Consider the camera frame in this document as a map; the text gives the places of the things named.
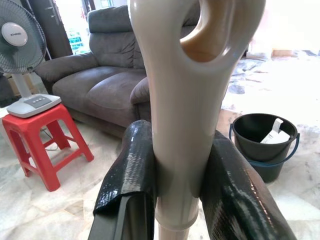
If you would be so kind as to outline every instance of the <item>sofa armrest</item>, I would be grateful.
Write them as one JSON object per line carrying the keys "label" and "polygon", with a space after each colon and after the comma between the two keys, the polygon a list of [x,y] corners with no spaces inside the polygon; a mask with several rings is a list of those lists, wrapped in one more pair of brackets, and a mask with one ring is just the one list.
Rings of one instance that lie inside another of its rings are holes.
{"label": "sofa armrest", "polygon": [[130,102],[132,104],[141,104],[150,101],[150,92],[148,77],[142,79],[132,90],[130,95]]}
{"label": "sofa armrest", "polygon": [[98,61],[93,53],[88,52],[45,61],[35,68],[35,73],[43,81],[53,84],[68,75],[98,66]]}

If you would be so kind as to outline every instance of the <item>fan base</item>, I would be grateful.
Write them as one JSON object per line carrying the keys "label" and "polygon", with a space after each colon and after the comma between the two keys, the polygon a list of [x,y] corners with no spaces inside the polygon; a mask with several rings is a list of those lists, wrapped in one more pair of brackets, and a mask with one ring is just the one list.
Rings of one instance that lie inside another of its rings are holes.
{"label": "fan base", "polygon": [[19,118],[30,118],[42,113],[61,103],[59,96],[48,94],[34,94],[29,97],[23,97],[14,102],[6,109],[9,114]]}

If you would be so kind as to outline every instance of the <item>red plastic stool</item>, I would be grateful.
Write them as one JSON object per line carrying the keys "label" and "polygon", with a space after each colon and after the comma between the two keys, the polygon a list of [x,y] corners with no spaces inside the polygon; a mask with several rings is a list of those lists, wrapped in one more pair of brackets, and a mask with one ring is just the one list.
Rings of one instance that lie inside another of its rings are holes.
{"label": "red plastic stool", "polygon": [[[73,138],[65,136],[58,120],[64,121]],[[29,171],[39,174],[50,192],[60,187],[57,171],[81,154],[85,155],[88,162],[94,159],[68,110],[62,104],[29,118],[19,118],[9,114],[2,119],[2,122],[24,174],[27,177]],[[43,126],[47,126],[52,135],[52,139],[44,144],[39,136]],[[76,142],[79,148],[56,165],[52,165],[45,148],[52,143],[56,143],[61,150],[68,148],[70,147],[68,140]],[[30,165],[30,157],[36,167]]]}

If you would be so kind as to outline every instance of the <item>black bucket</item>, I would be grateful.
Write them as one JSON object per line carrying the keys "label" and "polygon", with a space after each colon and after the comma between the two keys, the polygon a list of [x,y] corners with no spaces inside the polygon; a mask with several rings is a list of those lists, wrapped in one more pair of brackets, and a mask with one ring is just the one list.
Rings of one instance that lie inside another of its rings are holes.
{"label": "black bucket", "polygon": [[[276,144],[260,143],[272,130],[275,120],[283,120],[280,130],[290,135],[286,142]],[[234,144],[253,168],[259,173],[265,183],[277,179],[285,161],[296,152],[300,134],[297,128],[288,120],[264,113],[253,113],[238,117],[230,125],[229,138],[234,132]],[[296,140],[292,153],[287,156],[291,143]]]}

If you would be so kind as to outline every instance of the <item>fan grille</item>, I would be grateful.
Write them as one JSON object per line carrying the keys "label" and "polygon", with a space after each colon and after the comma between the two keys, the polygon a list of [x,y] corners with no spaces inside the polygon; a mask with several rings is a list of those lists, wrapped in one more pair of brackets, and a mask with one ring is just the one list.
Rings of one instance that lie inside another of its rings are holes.
{"label": "fan grille", "polygon": [[24,28],[28,41],[24,46],[12,46],[0,31],[0,72],[23,74],[32,72],[44,58],[45,34],[37,20],[23,7],[10,0],[0,0],[0,30],[5,23]]}

